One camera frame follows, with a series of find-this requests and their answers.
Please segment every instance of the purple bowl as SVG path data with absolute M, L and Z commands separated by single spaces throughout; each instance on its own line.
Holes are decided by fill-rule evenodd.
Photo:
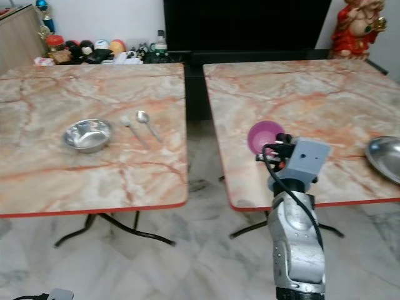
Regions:
M 247 136 L 247 143 L 254 154 L 260 154 L 265 144 L 274 144 L 276 136 L 285 133 L 281 125 L 272 121 L 262 121 L 254 125 Z

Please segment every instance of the wooden cabinet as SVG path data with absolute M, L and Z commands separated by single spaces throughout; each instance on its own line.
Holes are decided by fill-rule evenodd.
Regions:
M 32 66 L 46 50 L 37 34 L 41 23 L 32 5 L 0 20 L 0 76 L 19 66 Z

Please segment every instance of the black tv screen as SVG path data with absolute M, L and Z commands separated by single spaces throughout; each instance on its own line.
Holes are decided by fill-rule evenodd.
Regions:
M 164 0 L 170 51 L 315 48 L 331 0 Z

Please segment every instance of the stainless steel bowl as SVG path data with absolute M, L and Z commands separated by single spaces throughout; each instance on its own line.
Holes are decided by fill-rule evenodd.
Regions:
M 381 136 L 373 139 L 365 150 L 369 162 L 384 176 L 400 184 L 400 139 Z
M 102 119 L 82 120 L 72 124 L 64 133 L 64 142 L 82 153 L 95 153 L 111 140 L 111 125 Z

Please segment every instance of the marble floor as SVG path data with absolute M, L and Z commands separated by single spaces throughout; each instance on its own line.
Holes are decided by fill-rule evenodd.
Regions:
M 0 300 L 72 290 L 76 300 L 273 300 L 271 237 L 267 228 L 235 240 L 229 233 L 263 220 L 228 205 L 210 122 L 190 124 L 190 194 L 186 206 L 141 214 L 139 229 L 176 247 L 135 237 L 102 219 L 66 242 L 84 216 L 0 219 Z M 318 209 L 327 260 L 327 300 L 400 299 L 400 204 Z M 134 213 L 116 218 L 132 224 Z

